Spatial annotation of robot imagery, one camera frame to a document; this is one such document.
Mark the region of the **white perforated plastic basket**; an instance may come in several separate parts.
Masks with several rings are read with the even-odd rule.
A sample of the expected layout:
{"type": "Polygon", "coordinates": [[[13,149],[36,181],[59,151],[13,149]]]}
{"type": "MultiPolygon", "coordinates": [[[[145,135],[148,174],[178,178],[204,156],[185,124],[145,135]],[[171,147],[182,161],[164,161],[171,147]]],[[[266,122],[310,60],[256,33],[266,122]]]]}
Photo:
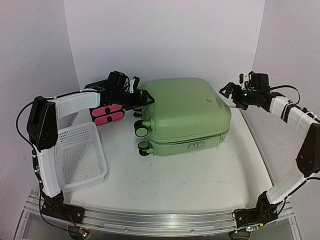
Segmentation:
{"type": "Polygon", "coordinates": [[[54,146],[54,162],[63,192],[101,184],[108,166],[96,125],[87,122],[60,129],[54,146]]]}

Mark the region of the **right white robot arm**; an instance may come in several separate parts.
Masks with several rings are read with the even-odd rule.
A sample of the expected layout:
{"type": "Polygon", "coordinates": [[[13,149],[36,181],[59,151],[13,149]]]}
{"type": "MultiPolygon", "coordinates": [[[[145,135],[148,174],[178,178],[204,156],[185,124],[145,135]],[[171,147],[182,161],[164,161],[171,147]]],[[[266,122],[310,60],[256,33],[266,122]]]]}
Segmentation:
{"type": "Polygon", "coordinates": [[[279,92],[284,88],[294,89],[291,85],[271,87],[267,82],[245,80],[241,84],[230,82],[219,91],[225,98],[231,98],[236,107],[261,108],[291,131],[285,133],[279,127],[272,130],[277,133],[275,140],[283,142],[275,152],[291,157],[292,167],[263,194],[271,205],[283,202],[320,172],[320,119],[306,107],[299,106],[298,101],[279,92]]]}

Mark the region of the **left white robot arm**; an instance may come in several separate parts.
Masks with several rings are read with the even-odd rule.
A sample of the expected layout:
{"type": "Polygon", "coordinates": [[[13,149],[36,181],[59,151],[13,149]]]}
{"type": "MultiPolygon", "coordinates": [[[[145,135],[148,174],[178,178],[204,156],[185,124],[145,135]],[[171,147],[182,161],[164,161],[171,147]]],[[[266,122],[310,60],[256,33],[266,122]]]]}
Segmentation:
{"type": "Polygon", "coordinates": [[[27,103],[25,107],[31,109],[26,125],[27,136],[22,136],[22,139],[32,148],[33,171],[41,191],[50,199],[62,193],[54,160],[60,119],[102,104],[119,104],[131,110],[154,102],[152,95],[140,87],[129,92],[111,91],[96,85],[59,96],[37,96],[27,103]]]}

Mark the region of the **green hard-shell suitcase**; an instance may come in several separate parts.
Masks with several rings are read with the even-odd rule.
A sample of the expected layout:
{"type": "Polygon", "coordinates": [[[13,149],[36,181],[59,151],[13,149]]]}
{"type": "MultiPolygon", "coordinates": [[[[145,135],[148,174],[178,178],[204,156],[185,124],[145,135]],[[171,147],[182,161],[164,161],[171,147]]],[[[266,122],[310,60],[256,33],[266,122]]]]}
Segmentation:
{"type": "Polygon", "coordinates": [[[212,148],[230,129],[232,113],[211,84],[201,78],[161,79],[142,85],[154,102],[138,107],[134,123],[139,154],[168,156],[212,148]]]}

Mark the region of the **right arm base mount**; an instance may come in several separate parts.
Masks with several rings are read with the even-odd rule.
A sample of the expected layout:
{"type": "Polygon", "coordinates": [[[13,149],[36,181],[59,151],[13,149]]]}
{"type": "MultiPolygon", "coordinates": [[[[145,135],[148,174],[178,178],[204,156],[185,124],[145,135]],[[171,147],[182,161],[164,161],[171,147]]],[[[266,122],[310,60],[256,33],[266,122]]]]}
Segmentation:
{"type": "Polygon", "coordinates": [[[239,208],[232,212],[238,229],[251,225],[266,224],[278,217],[278,204],[271,204],[268,200],[260,199],[254,208],[239,208]]]}

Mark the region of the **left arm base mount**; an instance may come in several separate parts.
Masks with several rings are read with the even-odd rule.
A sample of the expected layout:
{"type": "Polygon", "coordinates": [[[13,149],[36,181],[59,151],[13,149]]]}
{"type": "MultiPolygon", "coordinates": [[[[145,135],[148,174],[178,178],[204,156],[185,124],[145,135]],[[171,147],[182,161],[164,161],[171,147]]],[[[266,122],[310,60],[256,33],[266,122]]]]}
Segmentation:
{"type": "Polygon", "coordinates": [[[62,203],[62,205],[58,207],[51,207],[45,202],[41,206],[41,213],[46,217],[64,220],[74,224],[82,224],[85,215],[85,209],[80,206],[65,203],[62,203]]]}

